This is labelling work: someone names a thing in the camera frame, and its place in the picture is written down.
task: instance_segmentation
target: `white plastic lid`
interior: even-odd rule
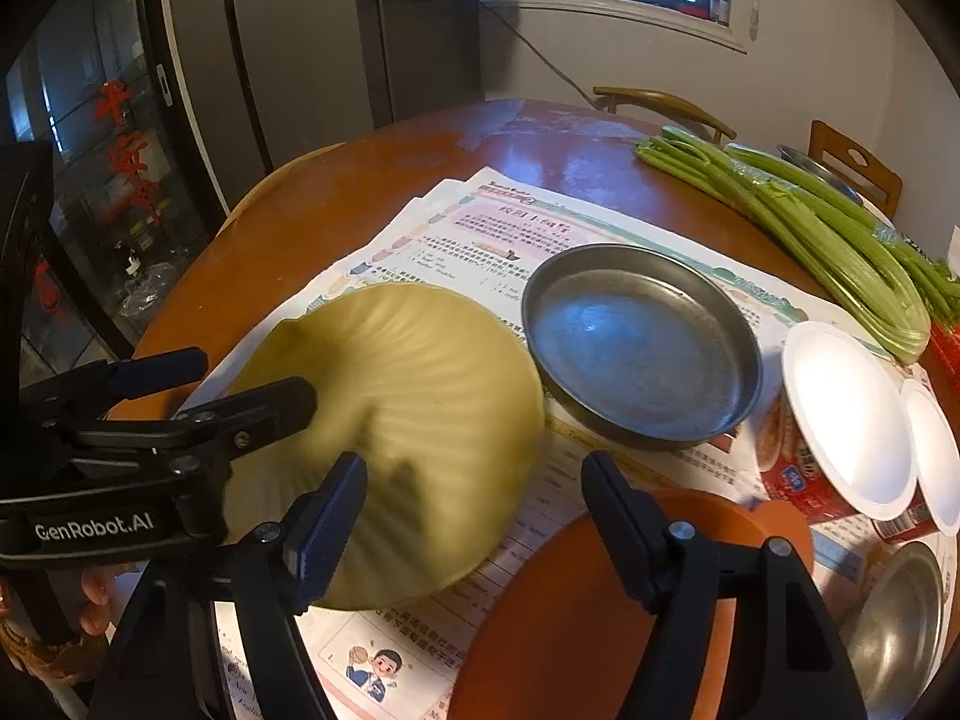
[[[913,435],[893,380],[853,336],[822,322],[787,333],[784,386],[829,482],[872,519],[904,513],[917,486]]]
[[[920,491],[941,533],[960,530],[960,452],[949,422],[929,389],[907,379],[901,398],[913,431]]]

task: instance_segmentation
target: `red chinese character decoration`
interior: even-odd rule
[[[97,100],[97,111],[93,114],[94,119],[102,119],[109,114],[113,119],[114,127],[120,127],[123,124],[123,108],[121,103],[126,103],[133,95],[127,91],[123,81],[107,81],[100,87],[102,100]]]
[[[34,269],[34,291],[40,300],[40,308],[47,314],[55,314],[61,324],[66,324],[68,317],[61,308],[61,291],[50,274],[50,263],[42,256]]]
[[[123,124],[124,113],[120,107],[131,98],[131,93],[123,86],[122,81],[107,81],[100,87],[102,98],[97,100],[97,111],[94,119],[102,119],[109,114],[113,123],[120,127]],[[141,170],[147,170],[147,164],[140,156],[141,151],[147,148],[143,134],[138,130],[117,136],[116,143],[109,148],[107,159],[110,161],[110,172],[125,175],[131,191],[117,204],[107,210],[102,221],[109,221],[118,215],[124,208],[142,208],[149,212],[150,221],[157,221],[154,212],[154,195],[157,193],[157,182],[140,175]]]

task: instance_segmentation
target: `orange plate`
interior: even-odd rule
[[[753,512],[710,493],[654,493],[670,519],[716,541],[760,546],[784,536],[810,570],[813,542],[784,501]],[[717,604],[694,720],[716,717],[736,601]],[[613,720],[654,618],[627,597],[593,520],[584,515],[531,557],[480,627],[450,702],[449,720]]]

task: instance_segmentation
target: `bolt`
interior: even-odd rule
[[[175,474],[193,473],[200,467],[200,461],[193,455],[179,455],[174,457],[167,467]]]
[[[697,530],[689,522],[682,519],[670,523],[670,536],[678,538],[680,541],[690,541]]]
[[[253,529],[253,537],[261,544],[276,541],[277,538],[280,538],[281,533],[283,533],[283,528],[280,527],[278,522],[261,522]]]
[[[787,557],[793,552],[793,547],[790,546],[790,542],[779,536],[774,536],[770,541],[767,541],[767,547],[769,547],[770,551],[777,557]]]

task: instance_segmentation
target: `wooden chair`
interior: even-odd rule
[[[256,186],[254,186],[251,191],[248,191],[246,194],[244,194],[243,199],[233,206],[233,210],[230,211],[230,215],[221,225],[220,229],[217,230],[217,234],[221,234],[232,223],[234,223],[234,221],[237,221],[237,218],[239,218],[239,215],[241,215],[243,211],[246,211],[248,208],[250,208],[251,205],[261,198],[261,196],[264,196],[264,194],[272,191],[278,184],[280,184],[283,178],[288,175],[290,170],[293,170],[294,167],[299,165],[301,162],[306,162],[314,157],[319,157],[321,154],[325,154],[328,151],[333,151],[334,148],[342,145],[342,143],[333,143],[332,146],[324,146],[323,148],[318,148],[316,151],[309,151],[308,153],[301,154],[296,159],[290,160],[290,162],[288,162],[286,165],[281,165],[278,167],[276,170],[270,173],[270,175],[266,175],[261,178],[261,180],[256,182]]]
[[[837,132],[829,124],[814,121],[810,125],[810,159],[826,165],[843,180],[850,181],[848,176],[840,170],[824,162],[824,154],[829,154],[844,167],[848,167],[856,175],[862,176],[869,183],[857,185],[853,188],[859,191],[867,200],[880,208],[888,218],[896,213],[896,204],[904,189],[901,177],[884,165],[870,151],[853,141],[841,132]]]
[[[685,127],[693,124],[690,129],[695,135],[704,140],[713,141],[720,145],[724,135],[736,140],[736,132],[728,124],[724,124],[716,117],[711,116],[689,100],[666,92],[657,92],[653,89],[624,89],[619,86],[594,86],[594,95],[598,95],[597,103],[606,107],[610,113],[616,113],[617,105],[637,105],[648,111],[659,113],[667,119],[675,119]]]

